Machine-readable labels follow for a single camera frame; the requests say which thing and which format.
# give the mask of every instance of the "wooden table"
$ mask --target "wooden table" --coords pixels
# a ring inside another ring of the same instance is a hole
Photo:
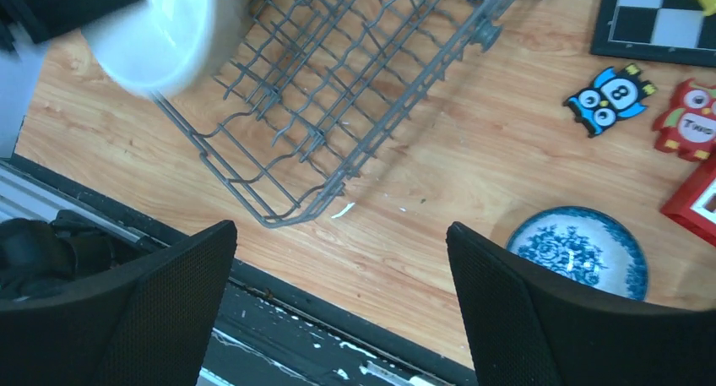
[[[716,252],[658,212],[695,165],[653,150],[650,131],[678,82],[713,84],[713,71],[641,63],[661,88],[651,108],[587,139],[561,102],[602,68],[626,64],[588,54],[598,6],[520,0],[491,51],[471,47],[347,196],[303,225],[262,228],[155,105],[113,84],[76,35],[51,48],[18,152],[189,234],[233,219],[238,258],[467,366],[444,242],[453,221],[504,244],[542,209],[600,209],[641,242],[650,302],[714,307]],[[330,218],[349,202],[349,213]]]

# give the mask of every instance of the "metal wire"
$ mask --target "metal wire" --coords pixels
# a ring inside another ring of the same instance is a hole
[[[201,120],[175,100],[155,103],[264,226],[313,220],[468,44],[492,46],[502,30],[492,21],[514,0],[460,2],[473,5],[466,19],[441,1],[251,0],[253,27],[240,58],[210,82],[224,101],[245,106],[200,133]],[[432,19],[449,38],[429,30]],[[237,137],[251,129],[247,122],[268,129],[264,141]]]

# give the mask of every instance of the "chessboard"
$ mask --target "chessboard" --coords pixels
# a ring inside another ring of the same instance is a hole
[[[590,52],[716,67],[716,15],[696,0],[602,0]]]

